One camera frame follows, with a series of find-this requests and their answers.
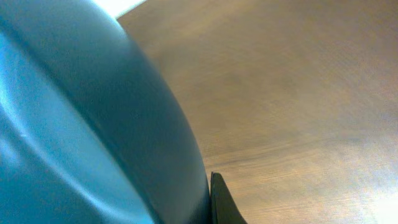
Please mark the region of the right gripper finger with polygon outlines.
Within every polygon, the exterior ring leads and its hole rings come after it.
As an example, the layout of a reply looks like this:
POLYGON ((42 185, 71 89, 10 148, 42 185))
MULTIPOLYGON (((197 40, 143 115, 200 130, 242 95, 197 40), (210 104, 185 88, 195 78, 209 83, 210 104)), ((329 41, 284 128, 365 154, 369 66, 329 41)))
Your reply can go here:
POLYGON ((212 224, 247 224, 220 173, 211 173, 212 224))

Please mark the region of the blue bowl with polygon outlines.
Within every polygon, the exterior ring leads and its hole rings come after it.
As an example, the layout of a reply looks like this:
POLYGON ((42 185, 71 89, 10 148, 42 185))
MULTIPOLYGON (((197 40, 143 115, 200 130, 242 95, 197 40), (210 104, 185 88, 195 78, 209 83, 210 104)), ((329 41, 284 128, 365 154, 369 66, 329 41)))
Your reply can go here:
POLYGON ((209 223, 170 88, 93 1, 1 0, 1 222, 209 223))

